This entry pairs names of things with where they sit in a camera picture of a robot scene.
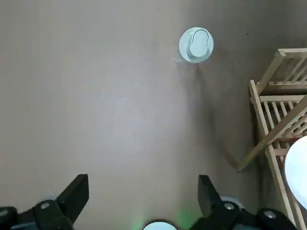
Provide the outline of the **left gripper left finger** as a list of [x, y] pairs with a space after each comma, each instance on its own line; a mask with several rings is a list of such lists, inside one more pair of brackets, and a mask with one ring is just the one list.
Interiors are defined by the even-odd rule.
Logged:
[[87, 174], [79, 174], [56, 197], [43, 200], [19, 213], [15, 207], [0, 208], [2, 230], [72, 230], [89, 200]]

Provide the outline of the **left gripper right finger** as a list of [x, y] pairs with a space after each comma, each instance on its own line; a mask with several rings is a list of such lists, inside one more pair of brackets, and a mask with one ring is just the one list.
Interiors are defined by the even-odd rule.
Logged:
[[282, 212], [262, 208], [255, 215], [232, 201], [223, 201], [209, 176], [198, 177], [198, 203], [202, 212], [191, 230], [295, 230]]

